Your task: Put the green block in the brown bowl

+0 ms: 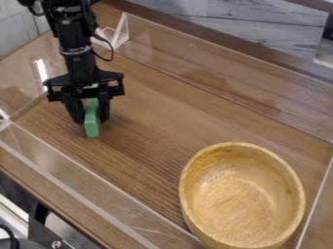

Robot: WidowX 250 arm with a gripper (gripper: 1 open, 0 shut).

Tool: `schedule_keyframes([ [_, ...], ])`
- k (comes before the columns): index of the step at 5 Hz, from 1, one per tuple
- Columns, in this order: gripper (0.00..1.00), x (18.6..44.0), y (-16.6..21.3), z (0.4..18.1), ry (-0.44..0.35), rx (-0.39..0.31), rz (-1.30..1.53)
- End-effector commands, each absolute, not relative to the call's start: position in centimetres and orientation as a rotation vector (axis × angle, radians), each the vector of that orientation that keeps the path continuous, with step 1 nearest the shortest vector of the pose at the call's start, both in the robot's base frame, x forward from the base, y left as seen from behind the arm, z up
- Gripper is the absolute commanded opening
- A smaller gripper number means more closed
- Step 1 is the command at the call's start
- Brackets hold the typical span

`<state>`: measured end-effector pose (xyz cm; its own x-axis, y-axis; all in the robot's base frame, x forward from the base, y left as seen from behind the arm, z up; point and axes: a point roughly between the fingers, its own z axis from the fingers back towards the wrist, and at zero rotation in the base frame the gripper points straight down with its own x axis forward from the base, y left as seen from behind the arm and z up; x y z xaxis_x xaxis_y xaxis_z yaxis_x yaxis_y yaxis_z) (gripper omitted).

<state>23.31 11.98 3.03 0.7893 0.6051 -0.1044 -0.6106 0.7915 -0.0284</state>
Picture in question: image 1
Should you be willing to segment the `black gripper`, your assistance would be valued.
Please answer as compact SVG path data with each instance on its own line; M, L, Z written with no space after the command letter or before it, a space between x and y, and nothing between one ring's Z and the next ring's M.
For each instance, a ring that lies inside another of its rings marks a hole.
M109 99L124 95L124 75L97 67L91 49L83 53L62 53L62 56L68 73L42 82L48 100L64 101L72 121L81 125L84 108L78 99L99 97L99 118L103 124L109 119Z

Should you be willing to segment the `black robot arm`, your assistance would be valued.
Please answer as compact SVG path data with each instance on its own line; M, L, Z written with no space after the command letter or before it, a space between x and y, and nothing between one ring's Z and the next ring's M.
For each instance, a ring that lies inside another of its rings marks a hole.
M97 100L100 123L109 119L111 100L124 95L120 72L105 71L97 67L96 58L111 61L113 58L99 56L92 49L91 38L111 42L97 33L97 22L89 0L17 0L36 17L45 17L53 37L58 40L58 53L64 57L68 72L46 79L49 101L64 103L72 121L84 123L83 99Z

